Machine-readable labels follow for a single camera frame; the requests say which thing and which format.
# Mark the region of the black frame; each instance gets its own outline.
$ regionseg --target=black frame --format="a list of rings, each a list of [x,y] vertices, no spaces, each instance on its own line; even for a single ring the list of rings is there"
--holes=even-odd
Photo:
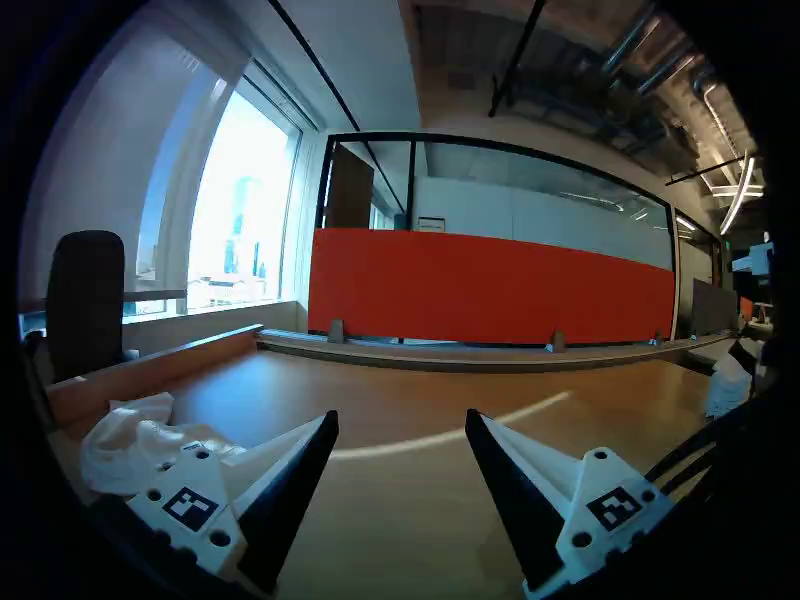
[[[678,298],[678,294],[680,293],[679,289],[680,281],[678,280],[678,268],[676,265],[676,257],[675,257],[676,256],[675,248],[677,248],[678,244],[675,237],[675,230],[673,227],[673,219],[671,212],[673,207],[669,202],[667,202],[666,200],[662,200],[655,194],[651,194],[647,190],[644,190],[637,185],[629,183],[624,179],[617,177],[616,175],[612,175],[611,173],[607,173],[596,167],[592,167],[583,164],[581,162],[578,162],[576,160],[559,156],[557,154],[551,154],[543,150],[536,150],[534,148],[527,148],[525,146],[518,146],[516,144],[509,144],[506,142],[498,142],[496,140],[452,135],[449,133],[423,133],[423,132],[401,132],[401,131],[370,131],[370,132],[359,131],[353,133],[337,133],[329,135],[328,142],[325,146],[325,156],[322,160],[322,172],[320,174],[320,180],[319,180],[319,193],[317,195],[317,213],[314,225],[316,229],[320,229],[322,227],[322,217],[325,208],[325,198],[327,196],[327,191],[328,191],[327,184],[330,172],[333,147],[334,144],[341,142],[363,142],[365,145],[367,144],[367,142],[410,142],[411,155],[409,159],[410,163],[409,176],[412,176],[414,173],[413,169],[416,157],[416,144],[419,142],[422,143],[430,142],[434,144],[455,144],[459,146],[470,146],[473,148],[484,148],[487,150],[498,150],[500,152],[510,152],[512,154],[519,154],[522,156],[527,156],[529,158],[546,160],[548,162],[552,162],[558,165],[570,167],[572,169],[577,169],[578,171],[583,171],[584,173],[589,173],[590,175],[594,175],[595,177],[605,179],[616,185],[632,190],[637,194],[639,194],[640,196],[643,196],[649,200],[658,203],[664,208],[665,211],[667,211],[667,231],[669,232],[670,242],[672,243],[672,248],[673,248],[673,251],[670,253],[670,255],[672,257],[672,273],[675,279],[675,286],[674,286],[675,292],[673,295],[673,305]],[[408,229],[412,228],[411,227],[413,218],[413,213],[411,210],[412,206],[413,206],[413,181],[409,179],[409,197],[408,197],[409,210],[408,214],[406,215],[406,223],[408,224]],[[672,332],[675,331],[677,318],[678,318],[677,311],[673,310],[670,335],[667,336],[669,338],[672,337]]]

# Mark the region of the desk divider bracket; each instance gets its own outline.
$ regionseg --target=desk divider bracket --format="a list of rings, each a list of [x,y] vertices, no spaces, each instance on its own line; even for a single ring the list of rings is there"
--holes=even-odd
[[[344,344],[344,321],[342,319],[332,319],[331,326],[328,328],[329,344]]]

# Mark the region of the chair backrest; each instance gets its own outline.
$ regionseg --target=chair backrest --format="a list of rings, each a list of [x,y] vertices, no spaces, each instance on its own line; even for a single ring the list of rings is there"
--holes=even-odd
[[[47,347],[55,381],[122,361],[125,249],[110,231],[58,242],[47,286]]]

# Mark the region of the ceiling light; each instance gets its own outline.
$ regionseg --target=ceiling light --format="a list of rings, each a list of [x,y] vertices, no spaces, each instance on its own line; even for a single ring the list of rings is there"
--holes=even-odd
[[[735,196],[736,192],[714,192],[714,198],[723,198],[725,196]],[[748,198],[761,198],[764,196],[764,192],[745,192],[742,196],[746,196]]]
[[[720,227],[720,234],[725,235],[728,229],[733,223],[733,220],[736,218],[736,213],[739,212],[739,207],[742,205],[742,199],[744,198],[744,190],[747,189],[747,185],[750,183],[750,177],[753,175],[753,167],[756,164],[756,159],[749,158],[745,161],[747,163],[747,168],[745,169],[744,173],[742,173],[742,179],[739,181],[739,188],[736,191],[736,196],[733,197],[733,202],[731,203],[731,207],[728,209],[728,214],[725,215],[725,219],[722,221],[722,227]]]
[[[735,192],[736,188],[738,188],[738,187],[739,187],[738,184],[737,185],[714,185],[714,186],[711,186],[711,191],[712,192]],[[758,190],[763,190],[764,186],[760,185],[760,184],[757,184],[757,183],[751,183],[750,185],[747,186],[747,189],[750,190],[750,191],[758,191]]]
[[[711,188],[711,194],[716,197],[735,196],[738,185],[715,185]],[[761,198],[764,195],[764,186],[753,184],[745,188],[744,195],[750,198]]]
[[[675,220],[678,223],[680,223],[681,225],[683,225],[684,227],[686,227],[686,229],[688,229],[689,231],[694,231],[696,229],[696,227],[694,225],[689,223],[689,221],[687,221],[683,217],[675,217]]]

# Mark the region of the glass wall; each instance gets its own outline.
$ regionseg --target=glass wall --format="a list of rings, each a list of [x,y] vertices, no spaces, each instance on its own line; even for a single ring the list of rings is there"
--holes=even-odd
[[[371,170],[370,228],[394,228],[399,215],[401,226],[416,231],[535,242],[674,269],[666,203],[588,168],[442,137],[335,141]],[[334,159],[331,181],[355,184],[346,170]]]

